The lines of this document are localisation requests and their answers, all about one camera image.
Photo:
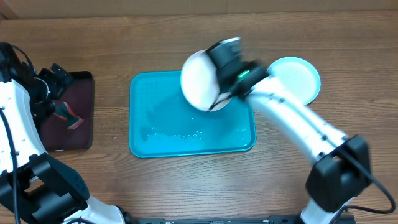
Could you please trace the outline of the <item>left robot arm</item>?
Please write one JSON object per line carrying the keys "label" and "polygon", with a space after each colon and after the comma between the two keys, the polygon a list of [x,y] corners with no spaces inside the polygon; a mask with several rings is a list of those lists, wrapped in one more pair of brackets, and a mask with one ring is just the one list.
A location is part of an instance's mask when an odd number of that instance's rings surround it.
{"label": "left robot arm", "polygon": [[29,76],[1,70],[1,204],[27,223],[132,223],[92,196],[81,175],[51,151],[88,149],[95,83],[90,72],[59,65]]}

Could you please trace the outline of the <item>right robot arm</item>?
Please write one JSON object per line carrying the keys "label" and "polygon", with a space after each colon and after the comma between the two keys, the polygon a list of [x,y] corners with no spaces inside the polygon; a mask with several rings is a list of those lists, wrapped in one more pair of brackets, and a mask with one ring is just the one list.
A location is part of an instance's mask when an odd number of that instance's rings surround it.
{"label": "right robot arm", "polygon": [[281,75],[257,61],[216,63],[221,91],[236,96],[271,120],[301,150],[312,169],[308,205],[299,223],[336,223],[371,180],[369,147],[319,117],[283,85]]}

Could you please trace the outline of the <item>dark maroon tray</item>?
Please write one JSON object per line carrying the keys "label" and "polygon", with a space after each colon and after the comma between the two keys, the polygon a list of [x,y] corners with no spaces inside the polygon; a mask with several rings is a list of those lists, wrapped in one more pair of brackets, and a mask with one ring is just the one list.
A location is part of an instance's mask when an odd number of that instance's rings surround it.
{"label": "dark maroon tray", "polygon": [[71,111],[83,122],[74,129],[68,129],[67,121],[52,114],[41,124],[39,137],[44,148],[50,151],[88,149],[93,139],[93,114],[95,81],[88,71],[71,72],[73,83],[55,105],[67,103]]}

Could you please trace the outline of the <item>blue plastic tray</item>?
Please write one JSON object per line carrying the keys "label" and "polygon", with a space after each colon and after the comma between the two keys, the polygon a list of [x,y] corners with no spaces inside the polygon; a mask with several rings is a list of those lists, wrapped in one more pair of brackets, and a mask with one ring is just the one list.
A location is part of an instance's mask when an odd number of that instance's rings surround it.
{"label": "blue plastic tray", "polygon": [[137,157],[176,157],[250,150],[253,110],[238,99],[203,112],[185,99],[180,71],[139,73],[129,90],[129,149]]}

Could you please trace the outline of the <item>white plate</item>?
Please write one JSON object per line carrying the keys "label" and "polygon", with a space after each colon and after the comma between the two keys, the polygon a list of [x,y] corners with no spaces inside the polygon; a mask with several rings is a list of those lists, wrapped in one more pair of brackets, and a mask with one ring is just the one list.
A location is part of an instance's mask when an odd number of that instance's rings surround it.
{"label": "white plate", "polygon": [[200,111],[208,111],[213,103],[218,103],[211,112],[225,107],[231,99],[229,92],[221,93],[216,77],[216,67],[206,50],[189,56],[181,69],[181,89],[186,100]]}

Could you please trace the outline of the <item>light blue plate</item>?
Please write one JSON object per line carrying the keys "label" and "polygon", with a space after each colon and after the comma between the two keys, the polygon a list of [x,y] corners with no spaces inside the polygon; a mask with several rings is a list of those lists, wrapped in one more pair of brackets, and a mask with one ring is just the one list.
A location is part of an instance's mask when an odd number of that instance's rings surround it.
{"label": "light blue plate", "polygon": [[304,105],[315,100],[321,89],[321,78],[316,68],[298,57],[284,57],[269,65],[267,71]]}

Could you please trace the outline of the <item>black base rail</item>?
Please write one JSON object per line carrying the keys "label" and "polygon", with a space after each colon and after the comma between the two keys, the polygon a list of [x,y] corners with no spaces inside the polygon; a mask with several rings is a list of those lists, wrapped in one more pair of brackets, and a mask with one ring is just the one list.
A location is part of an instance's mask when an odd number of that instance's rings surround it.
{"label": "black base rail", "polygon": [[296,224],[298,215],[271,215],[266,218],[227,218],[227,219],[177,219],[135,218],[129,213],[124,214],[127,223],[132,224]]}

